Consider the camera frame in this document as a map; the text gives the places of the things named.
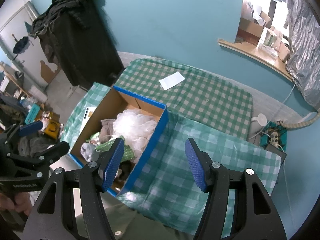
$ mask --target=white paper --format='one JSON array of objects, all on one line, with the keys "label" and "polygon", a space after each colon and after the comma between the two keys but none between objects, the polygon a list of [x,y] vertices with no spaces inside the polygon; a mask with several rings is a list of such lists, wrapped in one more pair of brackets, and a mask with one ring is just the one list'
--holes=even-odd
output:
[{"label": "white paper", "polygon": [[179,72],[176,72],[170,76],[167,76],[164,79],[160,79],[159,82],[164,90],[168,90],[169,88],[172,88],[173,86],[184,81],[184,79],[185,78]]}]

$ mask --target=gray floor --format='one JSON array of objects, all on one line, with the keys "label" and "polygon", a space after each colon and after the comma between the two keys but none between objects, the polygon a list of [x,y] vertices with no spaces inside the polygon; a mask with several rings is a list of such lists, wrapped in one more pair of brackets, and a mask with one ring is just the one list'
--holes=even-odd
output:
[{"label": "gray floor", "polygon": [[61,70],[46,89],[47,106],[60,115],[60,123],[66,124],[73,109],[86,94],[86,91],[70,84],[66,74]]}]

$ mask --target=white plastic bag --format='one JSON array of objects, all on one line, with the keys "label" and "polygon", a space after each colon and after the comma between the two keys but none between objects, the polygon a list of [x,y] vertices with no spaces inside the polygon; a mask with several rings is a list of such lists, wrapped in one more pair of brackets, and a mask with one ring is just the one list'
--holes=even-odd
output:
[{"label": "white plastic bag", "polygon": [[137,162],[156,125],[157,122],[153,116],[141,114],[139,109],[127,109],[118,114],[113,123],[113,131],[115,136],[124,137],[125,144],[132,148],[136,156],[134,162]]}]

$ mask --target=wooden windowsill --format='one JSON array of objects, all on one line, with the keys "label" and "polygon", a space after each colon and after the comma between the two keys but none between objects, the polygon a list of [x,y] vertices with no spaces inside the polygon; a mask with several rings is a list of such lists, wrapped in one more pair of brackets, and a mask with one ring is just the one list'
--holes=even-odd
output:
[{"label": "wooden windowsill", "polygon": [[262,51],[261,49],[258,49],[256,46],[246,41],[231,43],[221,39],[218,39],[218,44],[220,46],[245,54],[248,57],[263,63],[264,65],[277,71],[279,74],[283,75],[285,78],[292,82],[291,76],[285,69],[285,63],[283,63],[279,58],[274,59],[273,57],[269,56],[266,52]]}]

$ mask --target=screw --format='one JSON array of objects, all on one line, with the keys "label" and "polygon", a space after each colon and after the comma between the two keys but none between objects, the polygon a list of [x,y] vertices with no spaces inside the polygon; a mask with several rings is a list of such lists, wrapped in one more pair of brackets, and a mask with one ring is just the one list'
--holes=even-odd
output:
[{"label": "screw", "polygon": [[214,167],[214,168],[219,168],[219,167],[221,166],[221,164],[218,163],[218,162],[213,162],[213,163],[211,163],[211,165],[212,165],[212,167]]},{"label": "screw", "polygon": [[245,172],[248,173],[249,175],[254,174],[253,169],[246,169]]},{"label": "screw", "polygon": [[59,173],[61,173],[63,171],[63,168],[56,168],[55,170],[54,170],[54,173],[55,174],[59,174]]},{"label": "screw", "polygon": [[94,168],[95,166],[97,166],[97,163],[96,162],[89,162],[88,166],[90,168]]}]

